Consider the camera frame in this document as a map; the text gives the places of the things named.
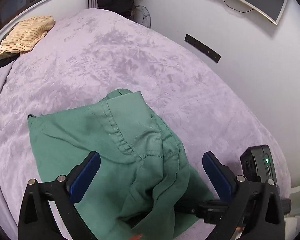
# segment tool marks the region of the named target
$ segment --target power cord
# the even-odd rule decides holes
[[[237,11],[237,12],[241,12],[241,11],[238,11],[237,9],[234,9],[234,8],[232,8],[232,7],[230,7],[227,3],[226,3],[226,1],[225,0],[223,0],[224,2],[225,2],[225,4],[229,7],[229,8],[231,8],[232,10],[235,10],[235,11]],[[251,12],[253,10],[253,8],[251,9],[251,10],[249,10],[249,11],[246,11],[246,12],[241,12],[241,13],[247,13],[247,12]]]

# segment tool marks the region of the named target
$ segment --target white wall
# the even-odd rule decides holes
[[[248,6],[226,0],[239,10]],[[288,0],[278,26],[256,11],[241,14],[223,0],[136,0],[152,29],[198,55],[276,138],[292,186],[300,185],[300,6]],[[184,42],[186,34],[222,57],[218,64]]]
[[[0,31],[0,41],[12,26],[31,16],[52,15],[56,21],[86,9],[86,0],[42,0],[14,18]]]

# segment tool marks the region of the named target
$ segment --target fuzzy bedspread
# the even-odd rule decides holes
[[[289,196],[290,174],[277,142],[204,62],[153,30],[113,12],[87,9],[57,22],[31,52],[18,58],[0,94],[2,208],[8,206],[16,223],[28,180],[40,181],[27,115],[93,104],[118,88],[142,92],[182,140],[189,163],[211,190],[202,168],[204,152],[212,151],[242,174],[239,157],[246,148],[268,144],[280,195]],[[178,239],[204,239],[212,229],[198,221]],[[17,228],[9,235],[17,239]]]

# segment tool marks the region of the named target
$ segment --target blue gripper pad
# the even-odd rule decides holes
[[[66,190],[73,204],[82,200],[90,183],[99,170],[100,164],[101,158],[99,153],[92,151],[80,165],[75,166],[68,174]]]
[[[202,157],[202,166],[213,184],[222,202],[231,203],[236,191],[235,175],[225,165],[222,165],[212,152],[206,152]]]

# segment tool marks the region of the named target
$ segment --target green jacket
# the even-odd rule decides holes
[[[175,213],[176,202],[213,198],[140,92],[115,90],[93,105],[30,115],[28,126],[43,182],[68,174],[90,151],[100,153],[101,167],[75,204],[99,240],[171,240],[197,221]]]

